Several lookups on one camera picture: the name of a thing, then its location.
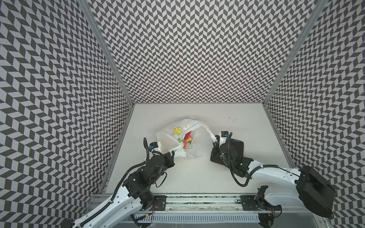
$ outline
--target black and white geometric pattern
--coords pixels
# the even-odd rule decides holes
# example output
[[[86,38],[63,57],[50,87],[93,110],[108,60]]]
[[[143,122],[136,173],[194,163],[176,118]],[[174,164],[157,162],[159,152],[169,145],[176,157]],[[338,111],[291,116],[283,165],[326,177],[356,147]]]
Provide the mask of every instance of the black and white geometric pattern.
[[[269,109],[295,163],[338,191],[334,227],[365,227],[365,4],[330,0]]]
[[[137,103],[263,101],[317,0],[88,0]]]
[[[75,0],[0,1],[0,227],[80,217],[127,110]]]

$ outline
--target white plastic bag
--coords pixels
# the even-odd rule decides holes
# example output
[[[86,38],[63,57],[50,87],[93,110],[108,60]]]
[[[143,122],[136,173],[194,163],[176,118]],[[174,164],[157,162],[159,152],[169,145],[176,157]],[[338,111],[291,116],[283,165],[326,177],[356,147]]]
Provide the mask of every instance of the white plastic bag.
[[[191,131],[193,138],[187,148],[184,147],[185,134]],[[175,151],[175,157],[198,158],[209,155],[217,139],[207,124],[193,117],[172,123],[156,133],[161,142],[162,153]]]

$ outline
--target lemon slice print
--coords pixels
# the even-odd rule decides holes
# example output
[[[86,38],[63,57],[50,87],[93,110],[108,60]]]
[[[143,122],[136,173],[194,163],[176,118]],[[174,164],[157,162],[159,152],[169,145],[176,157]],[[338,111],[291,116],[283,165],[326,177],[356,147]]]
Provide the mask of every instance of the lemon slice print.
[[[179,134],[181,134],[181,128],[180,128],[180,127],[175,128],[175,129],[174,129],[174,131],[173,131],[173,134],[174,134],[174,135],[179,135]]]

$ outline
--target white table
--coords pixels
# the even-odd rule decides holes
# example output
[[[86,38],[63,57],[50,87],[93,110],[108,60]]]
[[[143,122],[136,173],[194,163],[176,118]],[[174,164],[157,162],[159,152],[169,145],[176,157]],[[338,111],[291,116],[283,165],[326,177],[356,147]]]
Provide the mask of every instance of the white table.
[[[232,138],[245,144],[245,157],[289,168],[262,104],[137,104],[106,193],[113,193],[127,169],[146,158],[143,137],[150,144],[157,140],[157,131],[189,116],[207,123],[214,134],[233,132]],[[152,193],[257,193],[257,188],[269,184],[252,179],[242,188],[234,182],[228,168],[210,161],[210,155],[200,159],[176,158],[174,162],[163,185],[151,186]],[[236,177],[241,183],[246,180]]]

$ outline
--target patterned wall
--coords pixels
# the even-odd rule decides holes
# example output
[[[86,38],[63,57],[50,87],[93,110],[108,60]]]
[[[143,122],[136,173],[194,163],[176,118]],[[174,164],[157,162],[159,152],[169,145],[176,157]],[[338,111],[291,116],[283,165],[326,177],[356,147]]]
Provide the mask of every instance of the patterned wall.
[[[78,218],[127,109],[75,0],[0,1],[0,227]]]
[[[297,165],[338,191],[334,227],[365,227],[365,94],[362,0],[330,0],[269,103]]]
[[[263,101],[317,0],[88,0],[131,98]]]

